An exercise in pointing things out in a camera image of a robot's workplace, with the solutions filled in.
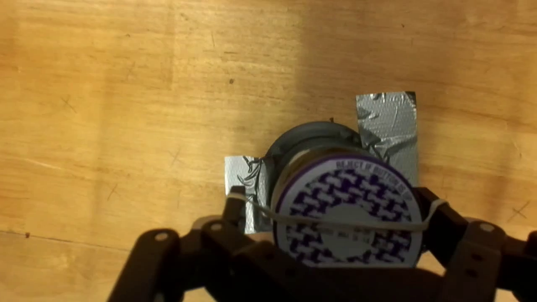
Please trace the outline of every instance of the silver tape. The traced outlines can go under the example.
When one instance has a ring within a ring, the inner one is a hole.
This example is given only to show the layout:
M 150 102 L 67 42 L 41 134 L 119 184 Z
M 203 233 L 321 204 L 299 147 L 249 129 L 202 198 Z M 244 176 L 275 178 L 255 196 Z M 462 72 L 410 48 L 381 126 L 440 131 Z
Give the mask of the silver tape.
M 418 184 L 416 99 L 413 92 L 380 92 L 356 95 L 356 112 L 363 149 L 390 162 L 413 186 Z M 272 231 L 269 216 L 267 174 L 260 157 L 225 157 L 225 193 L 245 186 L 245 233 Z

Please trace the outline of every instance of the circular lid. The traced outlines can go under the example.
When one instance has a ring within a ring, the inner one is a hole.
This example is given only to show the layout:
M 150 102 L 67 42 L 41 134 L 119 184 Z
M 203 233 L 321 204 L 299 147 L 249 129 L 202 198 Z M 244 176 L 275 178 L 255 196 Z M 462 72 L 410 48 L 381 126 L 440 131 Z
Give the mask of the circular lid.
M 363 154 L 326 154 L 294 171 L 272 199 L 279 214 L 351 221 L 421 221 L 410 183 Z M 421 233 L 341 231 L 314 224 L 274 224 L 275 243 L 312 266 L 413 266 Z

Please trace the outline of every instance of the wood grain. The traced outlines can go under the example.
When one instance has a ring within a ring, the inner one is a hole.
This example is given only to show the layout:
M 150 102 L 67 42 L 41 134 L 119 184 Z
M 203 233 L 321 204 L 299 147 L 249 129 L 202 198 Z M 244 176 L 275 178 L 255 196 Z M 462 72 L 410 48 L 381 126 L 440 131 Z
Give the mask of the wood grain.
M 220 213 L 225 154 L 363 92 L 418 92 L 425 186 L 537 228 L 534 1 L 0 6 L 0 300 L 104 300 L 141 231 Z

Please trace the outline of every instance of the patterned label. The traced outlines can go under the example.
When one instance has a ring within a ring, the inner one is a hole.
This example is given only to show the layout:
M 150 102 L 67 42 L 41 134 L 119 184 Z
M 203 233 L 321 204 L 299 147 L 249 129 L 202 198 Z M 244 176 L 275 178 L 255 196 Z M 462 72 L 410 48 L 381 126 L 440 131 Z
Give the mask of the patterned label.
M 281 214 L 341 223 L 421 221 L 411 186 L 391 167 L 364 157 L 329 157 L 296 176 L 275 204 Z M 338 231 L 275 223 L 277 245 L 306 265 L 411 266 L 421 233 Z

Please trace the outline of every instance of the wooden surface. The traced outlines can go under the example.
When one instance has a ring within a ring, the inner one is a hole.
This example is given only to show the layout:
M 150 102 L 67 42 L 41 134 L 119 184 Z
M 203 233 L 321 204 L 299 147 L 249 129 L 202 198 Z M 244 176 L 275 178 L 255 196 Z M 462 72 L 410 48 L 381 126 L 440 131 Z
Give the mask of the wooden surface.
M 225 154 L 376 90 L 418 92 L 421 184 L 537 228 L 531 0 L 0 6 L 0 300 L 104 300 L 141 231 L 220 213 Z

